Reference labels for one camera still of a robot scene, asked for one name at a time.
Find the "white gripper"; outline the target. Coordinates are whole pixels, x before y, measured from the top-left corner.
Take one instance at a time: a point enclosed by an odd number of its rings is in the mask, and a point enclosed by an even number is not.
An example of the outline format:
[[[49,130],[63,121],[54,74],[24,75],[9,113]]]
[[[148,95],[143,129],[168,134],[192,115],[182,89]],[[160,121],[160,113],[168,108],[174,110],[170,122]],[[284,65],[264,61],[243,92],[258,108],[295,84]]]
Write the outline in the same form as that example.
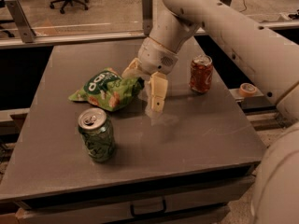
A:
[[[147,37],[137,53],[137,58],[133,58],[121,76],[123,78],[142,77],[144,72],[151,75],[150,106],[153,111],[162,112],[168,88],[166,75],[173,70],[177,61],[178,50],[171,50],[151,37]]]

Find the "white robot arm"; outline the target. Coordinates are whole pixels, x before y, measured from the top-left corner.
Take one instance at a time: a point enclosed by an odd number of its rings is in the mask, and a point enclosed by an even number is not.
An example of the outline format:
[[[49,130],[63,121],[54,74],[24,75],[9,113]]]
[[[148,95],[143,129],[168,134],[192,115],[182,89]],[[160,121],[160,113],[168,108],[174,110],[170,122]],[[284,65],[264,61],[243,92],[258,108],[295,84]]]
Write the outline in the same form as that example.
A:
[[[165,11],[123,76],[150,81],[149,107],[161,110],[180,48],[203,28],[292,124],[264,153],[250,224],[299,224],[299,46],[219,0],[163,3]]]

